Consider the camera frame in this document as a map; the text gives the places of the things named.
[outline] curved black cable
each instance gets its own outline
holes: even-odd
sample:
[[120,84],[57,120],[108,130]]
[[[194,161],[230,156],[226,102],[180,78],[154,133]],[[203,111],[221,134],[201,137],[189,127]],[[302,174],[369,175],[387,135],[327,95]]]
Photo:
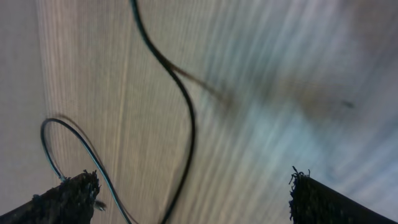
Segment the curved black cable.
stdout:
[[[190,115],[190,123],[191,123],[191,138],[190,138],[190,146],[189,146],[189,153],[188,153],[188,158],[187,158],[187,163],[185,164],[185,168],[181,177],[181,181],[177,187],[177,190],[175,192],[175,195],[172,198],[172,201],[169,205],[169,207],[166,209],[165,211],[165,215],[161,221],[161,224],[166,224],[167,220],[170,218],[170,215],[175,207],[175,204],[177,203],[177,200],[181,194],[183,185],[187,179],[188,176],[188,172],[189,172],[189,168],[190,168],[190,164],[192,162],[192,157],[193,157],[193,152],[195,150],[195,137],[196,137],[196,124],[195,124],[195,110],[193,108],[193,103],[192,100],[188,94],[187,89],[185,88],[185,86],[183,85],[183,83],[181,82],[181,80],[178,78],[178,76],[176,76],[176,74],[174,73],[174,71],[172,70],[172,67],[170,66],[170,62],[156,49],[156,47],[153,45],[153,43],[150,41],[149,36],[147,35],[147,32],[144,28],[144,25],[142,23],[141,20],[141,15],[139,13],[139,9],[138,9],[138,5],[137,5],[137,1],[136,0],[131,0],[131,7],[132,7],[132,12],[134,14],[134,18],[136,20],[136,24],[137,27],[139,29],[139,32],[142,36],[142,39],[144,40],[146,46],[148,46],[149,50],[153,53],[153,55],[155,56],[155,58],[159,61],[159,63],[166,69],[166,71],[169,73],[169,75],[173,78],[173,80],[176,82],[177,86],[179,87],[183,97],[185,98],[185,101],[187,103],[188,106],[188,110],[189,110],[189,115]],[[45,152],[45,155],[47,157],[47,159],[50,162],[50,165],[52,166],[52,169],[54,170],[54,172],[56,173],[56,175],[61,179],[61,180],[65,180],[65,177],[59,172],[59,170],[55,167],[50,154],[49,154],[49,150],[47,149],[47,145],[45,142],[45,135],[44,135],[44,130],[45,130],[45,126],[46,124],[48,124],[49,122],[56,122],[59,123],[61,125],[63,125],[64,127],[66,127],[67,129],[69,129],[79,140],[80,142],[84,145],[85,149],[87,150],[88,154],[90,155],[90,157],[92,158],[92,160],[94,161],[94,163],[96,164],[97,168],[99,169],[99,171],[102,173],[106,184],[108,185],[111,194],[113,196],[113,199],[116,203],[116,205],[118,206],[120,212],[122,213],[124,219],[126,220],[127,223],[131,223],[130,219],[128,218],[126,211],[122,208],[121,206],[121,202],[116,194],[116,191],[113,188],[112,182],[110,181],[105,169],[102,167],[102,165],[99,163],[98,159],[96,158],[96,156],[94,155],[93,151],[91,150],[91,148],[89,147],[89,145],[86,143],[86,141],[82,138],[82,136],[76,131],[74,130],[71,126],[69,126],[67,123],[59,120],[59,119],[55,119],[55,118],[49,118],[46,119],[45,121],[43,121],[41,129],[40,129],[40,138],[42,140],[42,144],[43,144],[43,149]]]

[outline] wood grain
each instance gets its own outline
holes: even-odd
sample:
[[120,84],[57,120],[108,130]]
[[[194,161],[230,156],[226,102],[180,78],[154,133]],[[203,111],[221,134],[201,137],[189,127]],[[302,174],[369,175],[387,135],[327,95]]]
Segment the wood grain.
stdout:
[[[198,142],[170,223],[289,223],[291,165],[393,220],[398,2],[139,1],[152,40],[220,93],[184,80]],[[47,111],[91,140],[127,210],[157,223],[185,164],[188,113],[125,1],[37,0]],[[95,169],[50,128],[67,176]],[[123,223],[109,209],[93,223]]]

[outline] black cable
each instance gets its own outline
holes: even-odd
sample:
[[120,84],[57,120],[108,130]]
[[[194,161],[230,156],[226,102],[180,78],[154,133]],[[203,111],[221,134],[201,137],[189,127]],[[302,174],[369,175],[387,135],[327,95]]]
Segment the black cable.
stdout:
[[[192,100],[188,94],[187,89],[185,88],[185,86],[183,85],[183,83],[181,82],[181,80],[178,78],[178,76],[176,76],[176,74],[174,73],[174,71],[172,70],[172,67],[170,66],[170,62],[156,49],[156,47],[153,45],[153,43],[150,41],[150,38],[147,35],[147,32],[144,28],[144,25],[142,24],[142,20],[141,20],[141,16],[139,14],[139,9],[138,9],[138,5],[137,5],[137,1],[136,0],[131,0],[131,7],[132,7],[132,12],[134,14],[134,18],[136,20],[136,24],[137,27],[139,29],[139,32],[142,36],[142,39],[144,40],[146,46],[148,46],[149,50],[153,53],[153,55],[155,56],[155,58],[159,61],[159,63],[166,69],[166,71],[169,73],[169,75],[173,78],[173,80],[176,82],[177,86],[180,88],[180,91],[183,95],[183,97],[185,98],[185,101],[187,103],[188,106],[188,110],[189,110],[189,115],[190,115],[190,122],[191,122],[191,140],[190,140],[190,148],[189,148],[189,153],[188,153],[188,158],[187,158],[187,163],[185,164],[185,168],[181,177],[181,181],[177,187],[177,191],[175,192],[174,197],[172,198],[172,201],[168,207],[168,209],[166,209],[165,215],[161,221],[161,224],[166,224],[166,221],[169,219],[175,204],[177,203],[177,200],[181,194],[183,185],[187,179],[187,175],[189,172],[189,168],[190,168],[190,164],[192,162],[192,157],[193,157],[193,152],[195,150],[195,137],[196,137],[196,125],[195,125],[195,110],[193,108],[193,103]],[[47,159],[50,162],[50,165],[52,167],[52,169],[54,170],[55,174],[61,179],[61,180],[65,180],[65,177],[60,173],[60,171],[55,167],[50,154],[49,154],[49,150],[47,149],[47,144],[45,141],[45,126],[49,123],[49,122],[55,122],[55,123],[59,123],[61,125],[63,125],[64,127],[66,127],[69,131],[71,131],[79,140],[80,142],[84,145],[85,149],[87,150],[87,153],[90,155],[90,157],[92,158],[92,160],[94,161],[95,165],[97,166],[97,168],[99,169],[99,171],[102,173],[106,184],[108,185],[111,194],[113,196],[113,199],[116,203],[116,205],[118,206],[120,212],[122,213],[124,219],[126,220],[127,223],[131,223],[130,219],[128,218],[126,211],[122,208],[122,204],[120,202],[120,199],[118,198],[115,189],[113,188],[112,182],[109,179],[105,169],[103,168],[103,166],[100,164],[99,160],[97,159],[97,157],[94,155],[93,151],[91,150],[91,148],[89,147],[89,145],[87,144],[87,142],[82,138],[82,136],[76,131],[74,130],[71,126],[69,126],[67,123],[59,120],[59,119],[55,119],[55,118],[49,118],[43,121],[42,125],[41,125],[41,129],[40,129],[40,138],[42,140],[42,144],[43,144],[43,149],[44,149],[44,153],[47,157]]]

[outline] cable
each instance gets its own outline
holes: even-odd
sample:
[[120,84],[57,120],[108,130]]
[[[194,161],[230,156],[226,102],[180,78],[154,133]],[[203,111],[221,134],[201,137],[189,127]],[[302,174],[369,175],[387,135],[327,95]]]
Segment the cable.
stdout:
[[[188,176],[188,172],[190,169],[190,165],[192,163],[192,157],[193,157],[193,152],[195,150],[195,137],[196,137],[196,124],[195,124],[195,110],[193,108],[193,103],[192,100],[188,94],[187,89],[185,88],[185,86],[183,85],[183,83],[181,82],[181,80],[178,78],[178,76],[176,76],[176,74],[174,73],[172,66],[170,66],[170,62],[156,49],[156,47],[154,46],[154,44],[152,43],[152,41],[150,40],[149,36],[147,35],[147,32],[144,28],[144,25],[142,23],[141,20],[141,15],[139,13],[139,8],[137,5],[137,1],[136,0],[131,0],[131,7],[132,7],[132,13],[134,14],[134,18],[137,24],[137,27],[139,29],[139,32],[141,34],[142,39],[144,40],[146,46],[148,47],[148,49],[152,52],[152,54],[155,56],[155,58],[159,61],[159,63],[166,69],[166,71],[169,73],[169,75],[173,78],[173,80],[175,81],[175,83],[177,84],[178,88],[180,89],[185,102],[187,103],[188,106],[188,111],[189,111],[189,115],[190,115],[190,123],[191,123],[191,136],[190,136],[190,147],[189,147],[189,153],[188,153],[188,158],[187,158],[187,163],[185,164],[185,168],[181,177],[181,181],[177,187],[177,190],[175,192],[175,195],[172,198],[172,201],[169,205],[169,207],[166,209],[165,211],[165,215],[161,221],[161,224],[166,224],[167,220],[170,218],[171,213],[177,203],[177,200],[181,194],[182,188],[184,186],[184,183],[187,179]],[[66,127],[69,131],[71,131],[79,140],[80,142],[84,145],[87,153],[90,155],[90,157],[92,158],[92,160],[94,161],[95,165],[97,166],[97,168],[99,169],[99,171],[102,173],[106,184],[108,185],[111,194],[113,196],[113,199],[116,203],[116,205],[119,208],[119,211],[122,213],[122,216],[124,217],[124,219],[126,220],[126,222],[128,224],[131,223],[130,219],[128,218],[126,211],[122,208],[122,203],[120,202],[119,197],[116,194],[116,191],[113,187],[113,184],[111,182],[111,180],[109,179],[105,169],[103,168],[103,166],[100,164],[99,160],[97,159],[97,157],[94,155],[93,151],[91,150],[91,148],[89,147],[89,145],[87,144],[87,142],[82,138],[82,136],[75,130],[73,129],[71,126],[69,126],[67,123],[59,120],[59,119],[55,119],[55,118],[49,118],[43,121],[41,128],[40,128],[40,138],[42,140],[42,145],[43,145],[43,149],[44,149],[44,153],[48,159],[48,161],[50,162],[50,165],[52,167],[52,169],[54,170],[55,174],[58,176],[58,178],[60,178],[62,181],[65,180],[65,177],[60,173],[60,171],[55,167],[50,154],[49,154],[49,150],[47,148],[47,144],[45,141],[45,127],[49,122],[55,122],[58,124],[63,125],[64,127]]]

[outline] thin dark wire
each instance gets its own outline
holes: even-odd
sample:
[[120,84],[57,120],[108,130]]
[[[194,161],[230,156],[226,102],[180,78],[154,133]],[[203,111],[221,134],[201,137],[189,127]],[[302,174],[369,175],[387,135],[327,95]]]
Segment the thin dark wire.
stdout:
[[[173,72],[172,67],[170,66],[170,62],[156,49],[156,47],[153,45],[153,43],[150,41],[149,36],[147,35],[147,32],[144,28],[144,25],[142,24],[142,20],[141,20],[141,15],[139,13],[139,9],[138,9],[138,5],[137,5],[137,1],[136,0],[131,0],[131,7],[132,7],[132,12],[134,14],[134,18],[136,20],[136,24],[137,27],[139,29],[139,32],[142,36],[142,39],[144,40],[146,46],[148,46],[149,50],[153,53],[153,55],[155,56],[155,58],[159,61],[159,63],[166,69],[166,71],[169,73],[169,75],[173,78],[173,80],[176,82],[177,86],[180,88],[180,91],[183,95],[183,97],[185,98],[185,101],[187,103],[188,106],[188,110],[189,110],[189,115],[190,115],[190,123],[191,123],[191,138],[190,138],[190,148],[189,148],[189,153],[188,153],[188,158],[187,158],[187,163],[185,164],[185,168],[181,177],[181,181],[177,187],[177,190],[175,192],[174,197],[172,198],[172,201],[168,207],[168,209],[166,209],[165,215],[161,221],[161,224],[166,224],[167,220],[170,218],[170,215],[177,203],[177,200],[181,194],[183,185],[187,179],[188,176],[188,172],[190,169],[190,164],[192,163],[192,157],[193,157],[193,152],[195,150],[195,137],[196,137],[196,124],[195,124],[195,110],[193,108],[193,103],[192,100],[188,94],[187,89],[185,88],[185,86],[183,85],[183,83],[181,82],[181,80],[178,78],[178,76],[176,76],[176,74]],[[59,120],[59,119],[55,119],[55,118],[49,118],[46,119],[45,121],[43,121],[41,129],[40,129],[40,138],[42,140],[42,144],[43,144],[43,148],[44,148],[44,152],[45,155],[47,157],[47,159],[50,162],[50,165],[52,167],[52,169],[54,170],[54,172],[56,173],[56,175],[61,179],[61,180],[65,180],[65,177],[58,171],[58,169],[55,167],[50,154],[49,154],[49,150],[47,149],[47,145],[45,142],[45,135],[44,135],[44,129],[46,124],[48,124],[49,122],[56,122],[59,124],[62,124],[63,126],[65,126],[66,128],[68,128],[79,140],[80,142],[84,145],[85,149],[87,150],[88,154],[90,155],[90,157],[92,158],[92,160],[94,161],[94,163],[96,164],[96,166],[98,167],[99,171],[102,173],[102,175],[104,176],[105,182],[108,185],[111,194],[113,196],[113,199],[116,203],[116,205],[118,206],[120,212],[122,213],[124,219],[126,220],[127,223],[131,223],[130,219],[128,218],[126,211],[122,208],[121,206],[121,202],[116,194],[116,191],[113,188],[112,182],[110,181],[105,169],[101,166],[100,162],[98,161],[98,159],[96,158],[96,156],[94,155],[93,151],[91,150],[91,148],[89,147],[89,145],[86,143],[86,141],[82,138],[82,136],[80,136],[80,134],[74,130],[71,126],[69,126],[67,123]]]

